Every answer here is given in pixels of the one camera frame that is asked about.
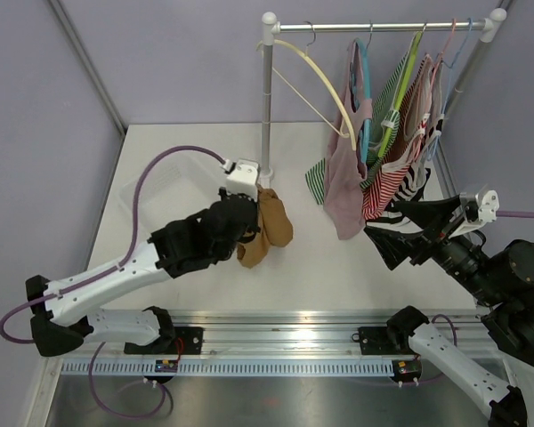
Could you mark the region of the brown tank top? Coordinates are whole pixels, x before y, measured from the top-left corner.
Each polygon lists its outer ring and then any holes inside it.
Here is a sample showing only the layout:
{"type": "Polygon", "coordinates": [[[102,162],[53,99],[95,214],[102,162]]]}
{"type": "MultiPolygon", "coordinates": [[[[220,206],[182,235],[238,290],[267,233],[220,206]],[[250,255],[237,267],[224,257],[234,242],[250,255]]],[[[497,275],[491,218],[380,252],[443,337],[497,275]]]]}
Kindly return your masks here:
{"type": "Polygon", "coordinates": [[[294,237],[294,228],[287,217],[282,200],[274,189],[258,188],[258,227],[260,231],[249,243],[239,243],[237,258],[248,269],[259,264],[272,246],[285,247],[294,237]]]}

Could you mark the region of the pink tank top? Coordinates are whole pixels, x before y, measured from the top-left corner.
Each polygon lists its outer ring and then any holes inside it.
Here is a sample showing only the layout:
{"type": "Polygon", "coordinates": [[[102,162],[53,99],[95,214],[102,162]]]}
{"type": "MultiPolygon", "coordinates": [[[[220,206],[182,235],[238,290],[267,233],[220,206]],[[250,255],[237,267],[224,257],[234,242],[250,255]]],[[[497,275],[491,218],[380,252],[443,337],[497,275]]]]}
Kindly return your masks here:
{"type": "Polygon", "coordinates": [[[352,129],[347,128],[341,117],[336,118],[336,127],[342,128],[348,135],[330,137],[324,172],[323,208],[334,223],[337,237],[341,240],[353,238],[364,227],[362,214],[364,195],[360,184],[367,177],[367,167],[360,161],[358,144],[357,127],[361,125],[362,115],[353,111],[350,96],[347,94],[347,72],[353,54],[352,42],[348,49],[344,86],[339,94],[339,99],[351,120],[352,129]]]}

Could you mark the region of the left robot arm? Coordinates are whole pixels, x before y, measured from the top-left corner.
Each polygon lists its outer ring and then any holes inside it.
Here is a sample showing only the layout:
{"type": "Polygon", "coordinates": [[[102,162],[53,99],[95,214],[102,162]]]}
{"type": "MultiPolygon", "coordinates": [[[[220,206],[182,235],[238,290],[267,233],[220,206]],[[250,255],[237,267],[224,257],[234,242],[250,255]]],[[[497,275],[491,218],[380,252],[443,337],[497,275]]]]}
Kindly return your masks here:
{"type": "Polygon", "coordinates": [[[40,355],[57,357],[89,342],[121,342],[127,354],[164,354],[177,339],[166,309],[106,310],[104,304],[137,289],[205,270],[231,258],[237,244],[259,231],[257,195],[220,189],[207,209],[169,222],[124,262],[62,280],[26,282],[32,339],[40,355]]]}

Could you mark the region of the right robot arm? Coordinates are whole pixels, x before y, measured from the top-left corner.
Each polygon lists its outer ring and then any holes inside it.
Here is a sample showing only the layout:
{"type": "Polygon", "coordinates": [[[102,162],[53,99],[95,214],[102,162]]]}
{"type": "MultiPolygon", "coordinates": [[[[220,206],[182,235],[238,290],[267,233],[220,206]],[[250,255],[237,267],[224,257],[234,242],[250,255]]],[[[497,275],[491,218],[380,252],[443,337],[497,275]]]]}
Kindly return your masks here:
{"type": "Polygon", "coordinates": [[[394,205],[418,232],[367,226],[364,231],[390,270],[402,262],[433,261],[488,313],[481,316],[514,377],[493,376],[441,335],[420,310],[408,306],[386,322],[386,341],[397,352],[430,360],[484,413],[490,426],[534,426],[534,243],[516,239],[489,257],[466,234],[497,218],[494,190],[437,201],[394,205]]]}

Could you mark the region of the red striped tank top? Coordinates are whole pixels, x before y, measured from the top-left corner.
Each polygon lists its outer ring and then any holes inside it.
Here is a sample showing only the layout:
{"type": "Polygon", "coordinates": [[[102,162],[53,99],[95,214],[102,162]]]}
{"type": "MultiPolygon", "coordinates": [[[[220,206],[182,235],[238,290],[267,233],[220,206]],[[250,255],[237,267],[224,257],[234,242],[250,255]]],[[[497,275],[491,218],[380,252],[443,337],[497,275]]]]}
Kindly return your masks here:
{"type": "Polygon", "coordinates": [[[433,59],[426,53],[414,82],[401,102],[400,120],[393,143],[378,161],[373,182],[363,191],[362,214],[367,222],[382,216],[421,151],[432,105],[430,75],[433,68],[433,59]]]}

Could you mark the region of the black white striped tank top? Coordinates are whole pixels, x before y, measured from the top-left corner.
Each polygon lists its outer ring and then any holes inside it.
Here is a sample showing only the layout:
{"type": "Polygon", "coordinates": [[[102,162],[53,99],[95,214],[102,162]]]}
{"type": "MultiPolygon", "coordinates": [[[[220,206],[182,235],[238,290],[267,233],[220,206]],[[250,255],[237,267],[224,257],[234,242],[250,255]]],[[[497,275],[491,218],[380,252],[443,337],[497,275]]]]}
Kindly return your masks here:
{"type": "Polygon", "coordinates": [[[397,201],[418,201],[423,198],[425,186],[431,176],[431,169],[426,166],[426,151],[428,144],[432,141],[433,130],[439,118],[433,122],[428,119],[425,128],[425,137],[421,143],[421,151],[412,162],[401,185],[395,193],[392,201],[385,208],[384,213],[377,220],[368,221],[371,225],[387,224],[400,226],[409,220],[401,212],[393,207],[397,201]]]}

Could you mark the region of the green striped tank top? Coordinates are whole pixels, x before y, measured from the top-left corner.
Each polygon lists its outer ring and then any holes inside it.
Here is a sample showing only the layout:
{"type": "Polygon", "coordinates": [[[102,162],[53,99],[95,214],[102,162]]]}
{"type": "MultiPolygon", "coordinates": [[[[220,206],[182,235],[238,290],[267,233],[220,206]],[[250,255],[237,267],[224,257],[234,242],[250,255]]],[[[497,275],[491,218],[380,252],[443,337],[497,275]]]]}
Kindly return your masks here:
{"type": "Polygon", "coordinates": [[[371,95],[367,47],[359,39],[353,42],[354,55],[347,72],[347,94],[355,113],[361,111],[364,101],[368,101],[370,106],[369,117],[357,127],[360,161],[367,167],[367,177],[360,184],[364,190],[369,189],[377,180],[385,155],[397,136],[401,121],[401,101],[409,89],[409,78],[413,73],[421,38],[420,33],[413,36],[408,50],[376,99],[371,95]]]}

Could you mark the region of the green hanger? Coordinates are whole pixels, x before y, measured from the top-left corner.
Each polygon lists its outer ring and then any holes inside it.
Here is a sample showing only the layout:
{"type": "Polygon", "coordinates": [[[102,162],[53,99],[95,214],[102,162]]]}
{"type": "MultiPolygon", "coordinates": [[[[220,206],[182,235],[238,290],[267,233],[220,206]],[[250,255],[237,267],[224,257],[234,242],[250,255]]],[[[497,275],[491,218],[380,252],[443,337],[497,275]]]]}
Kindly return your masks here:
{"type": "Polygon", "coordinates": [[[422,29],[413,35],[409,49],[404,56],[404,60],[402,62],[403,68],[395,86],[391,106],[381,124],[383,135],[379,144],[379,151],[377,152],[377,155],[380,159],[387,154],[390,141],[394,137],[393,131],[397,130],[399,127],[401,104],[407,91],[409,80],[413,73],[417,59],[418,48],[423,38],[426,26],[427,24],[424,24],[422,29]]]}

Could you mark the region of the light blue thin hanger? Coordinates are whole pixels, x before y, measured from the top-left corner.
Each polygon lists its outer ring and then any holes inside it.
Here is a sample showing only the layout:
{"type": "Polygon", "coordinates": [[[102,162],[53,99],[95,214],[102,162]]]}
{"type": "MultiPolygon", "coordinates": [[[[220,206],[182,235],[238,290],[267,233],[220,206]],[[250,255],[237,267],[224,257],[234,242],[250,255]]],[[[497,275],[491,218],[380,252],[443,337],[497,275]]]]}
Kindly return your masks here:
{"type": "Polygon", "coordinates": [[[449,95],[450,95],[450,90],[451,90],[452,84],[453,84],[454,68],[455,68],[456,64],[458,63],[458,61],[459,61],[459,57],[461,55],[461,52],[463,51],[463,49],[464,49],[464,47],[466,45],[466,42],[469,39],[469,36],[470,36],[470,34],[472,32],[472,29],[473,29],[473,19],[469,18],[468,19],[467,28],[466,28],[466,35],[465,35],[461,45],[456,50],[452,60],[451,61],[447,61],[447,60],[442,60],[441,61],[442,67],[448,71],[448,76],[447,76],[447,82],[446,82],[445,97],[443,99],[443,103],[441,104],[440,119],[437,121],[437,123],[435,125],[435,128],[433,130],[433,135],[432,135],[433,139],[427,146],[426,159],[428,161],[432,161],[433,160],[433,157],[436,154],[437,148],[440,145],[441,135],[442,135],[442,126],[443,126],[445,117],[447,115],[447,110],[448,110],[448,105],[449,105],[449,95]]]}

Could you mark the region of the pink hanger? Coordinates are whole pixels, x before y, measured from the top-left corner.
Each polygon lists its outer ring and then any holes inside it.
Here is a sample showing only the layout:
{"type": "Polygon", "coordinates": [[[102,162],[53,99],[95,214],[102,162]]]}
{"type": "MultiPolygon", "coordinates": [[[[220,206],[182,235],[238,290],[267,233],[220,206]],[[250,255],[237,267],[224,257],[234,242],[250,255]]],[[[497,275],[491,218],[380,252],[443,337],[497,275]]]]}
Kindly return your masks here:
{"type": "Polygon", "coordinates": [[[452,39],[456,32],[457,20],[453,19],[451,21],[450,33],[447,37],[447,40],[441,50],[437,53],[433,61],[433,67],[428,75],[428,98],[429,101],[429,119],[431,122],[437,120],[442,116],[441,113],[441,98],[442,98],[442,89],[441,89],[441,80],[442,80],[442,69],[444,67],[444,56],[448,50],[452,39]]]}

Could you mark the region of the white plastic basket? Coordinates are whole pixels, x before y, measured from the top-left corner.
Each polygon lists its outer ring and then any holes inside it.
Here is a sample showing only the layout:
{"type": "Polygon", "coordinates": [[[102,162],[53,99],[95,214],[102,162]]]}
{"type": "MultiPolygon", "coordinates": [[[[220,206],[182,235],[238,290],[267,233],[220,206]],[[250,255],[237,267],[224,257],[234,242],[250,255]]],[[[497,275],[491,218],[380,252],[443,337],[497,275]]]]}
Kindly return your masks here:
{"type": "Polygon", "coordinates": [[[138,235],[147,237],[169,222],[184,219],[209,207],[224,186],[222,168],[214,159],[198,152],[182,151],[161,160],[142,184],[138,203],[134,191],[138,179],[132,178],[117,192],[123,214],[138,208],[138,235]]]}

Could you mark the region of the metal clothes rack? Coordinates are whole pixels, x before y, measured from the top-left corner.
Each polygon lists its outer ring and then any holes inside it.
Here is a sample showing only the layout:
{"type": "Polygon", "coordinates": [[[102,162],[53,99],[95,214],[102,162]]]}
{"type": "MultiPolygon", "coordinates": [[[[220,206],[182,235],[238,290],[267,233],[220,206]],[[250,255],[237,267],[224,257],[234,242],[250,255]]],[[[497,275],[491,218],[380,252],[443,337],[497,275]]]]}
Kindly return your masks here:
{"type": "Polygon", "coordinates": [[[506,21],[508,10],[512,5],[503,2],[498,8],[493,9],[489,16],[480,20],[467,21],[447,21],[447,22],[416,22],[416,23],[348,23],[348,24],[282,24],[273,12],[266,12],[262,16],[262,39],[256,46],[256,50],[262,54],[263,60],[263,114],[261,127],[261,149],[260,149],[260,182],[269,185],[273,176],[271,168],[271,88],[273,71],[273,46],[281,44],[278,36],[286,33],[311,33],[313,36],[324,33],[392,33],[392,32],[413,32],[424,30],[450,31],[478,31],[479,39],[463,66],[457,81],[449,88],[449,99],[447,112],[457,105],[461,94],[465,91],[469,82],[473,78],[473,73],[479,67],[482,58],[489,51],[490,44],[504,22],[506,21]]]}

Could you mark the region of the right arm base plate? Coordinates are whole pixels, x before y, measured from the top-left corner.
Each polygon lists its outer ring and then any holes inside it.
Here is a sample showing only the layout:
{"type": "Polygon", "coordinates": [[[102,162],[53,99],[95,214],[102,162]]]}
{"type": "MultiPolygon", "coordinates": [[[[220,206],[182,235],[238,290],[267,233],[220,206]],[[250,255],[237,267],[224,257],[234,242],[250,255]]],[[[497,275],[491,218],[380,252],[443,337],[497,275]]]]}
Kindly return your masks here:
{"type": "Polygon", "coordinates": [[[364,356],[411,356],[416,353],[408,347],[400,347],[387,334],[385,326],[361,326],[351,335],[364,356]]]}

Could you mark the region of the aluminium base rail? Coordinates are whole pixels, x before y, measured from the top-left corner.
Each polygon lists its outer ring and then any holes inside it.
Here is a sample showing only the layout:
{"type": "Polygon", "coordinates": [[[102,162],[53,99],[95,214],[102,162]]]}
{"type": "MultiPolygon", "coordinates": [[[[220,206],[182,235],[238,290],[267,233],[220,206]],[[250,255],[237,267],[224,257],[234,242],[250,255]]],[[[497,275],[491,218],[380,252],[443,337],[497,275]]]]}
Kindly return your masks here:
{"type": "MultiPolygon", "coordinates": [[[[204,329],[201,357],[211,359],[357,358],[361,326],[384,326],[393,310],[170,310],[175,326],[204,329]]],[[[474,310],[445,312],[457,347],[472,359],[501,356],[474,310]]]]}

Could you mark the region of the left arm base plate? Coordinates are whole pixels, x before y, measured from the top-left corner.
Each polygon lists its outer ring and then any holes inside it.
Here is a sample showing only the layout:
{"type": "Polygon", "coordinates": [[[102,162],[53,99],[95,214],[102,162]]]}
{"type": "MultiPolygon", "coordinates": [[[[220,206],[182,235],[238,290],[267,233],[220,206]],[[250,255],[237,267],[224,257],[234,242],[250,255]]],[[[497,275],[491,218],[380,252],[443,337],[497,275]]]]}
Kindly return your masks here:
{"type": "Polygon", "coordinates": [[[198,326],[176,326],[172,341],[157,339],[155,342],[140,346],[127,342],[124,347],[126,355],[200,355],[202,351],[204,329],[198,326]]]}

